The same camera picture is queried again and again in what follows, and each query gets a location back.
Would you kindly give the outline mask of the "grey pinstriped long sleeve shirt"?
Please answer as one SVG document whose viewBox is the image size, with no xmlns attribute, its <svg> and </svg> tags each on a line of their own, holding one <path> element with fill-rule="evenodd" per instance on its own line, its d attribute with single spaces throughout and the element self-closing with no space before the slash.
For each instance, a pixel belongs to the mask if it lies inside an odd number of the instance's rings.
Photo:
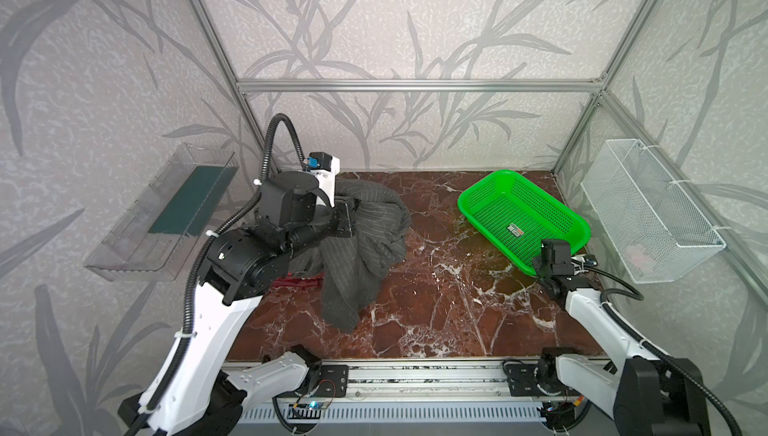
<svg viewBox="0 0 768 436">
<path fill-rule="evenodd" d="M 322 274 L 322 318 L 351 333 L 391 268 L 405 260 L 411 215 L 396 191 L 374 181 L 341 180 L 336 194 L 356 204 L 354 236 L 324 239 L 293 259 L 289 273 L 298 278 Z"/>
</svg>

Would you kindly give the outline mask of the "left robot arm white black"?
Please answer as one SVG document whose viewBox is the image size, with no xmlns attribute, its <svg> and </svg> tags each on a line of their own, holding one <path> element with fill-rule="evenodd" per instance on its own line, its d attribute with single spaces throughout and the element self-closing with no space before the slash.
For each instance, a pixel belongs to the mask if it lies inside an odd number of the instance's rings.
<svg viewBox="0 0 768 436">
<path fill-rule="evenodd" d="M 226 435 L 251 408 L 305 383 L 320 361 L 304 350 L 239 370 L 224 363 L 290 262 L 329 236 L 352 234 L 350 204 L 335 196 L 337 174 L 332 168 L 264 177 L 254 226 L 210 232 L 169 355 L 149 387 L 120 405 L 128 434 Z"/>
</svg>

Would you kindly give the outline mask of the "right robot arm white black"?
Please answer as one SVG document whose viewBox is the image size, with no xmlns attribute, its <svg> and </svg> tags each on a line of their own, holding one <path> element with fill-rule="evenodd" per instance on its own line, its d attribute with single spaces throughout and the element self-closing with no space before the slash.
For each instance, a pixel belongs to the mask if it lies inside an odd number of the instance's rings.
<svg viewBox="0 0 768 436">
<path fill-rule="evenodd" d="M 576 273 L 567 241 L 544 239 L 533 268 L 550 298 L 588 331 L 615 367 L 610 371 L 585 356 L 562 354 L 555 358 L 561 383 L 610 416 L 621 435 L 711 433 L 697 367 L 651 350 L 651 342 L 615 311 L 605 292 Z"/>
</svg>

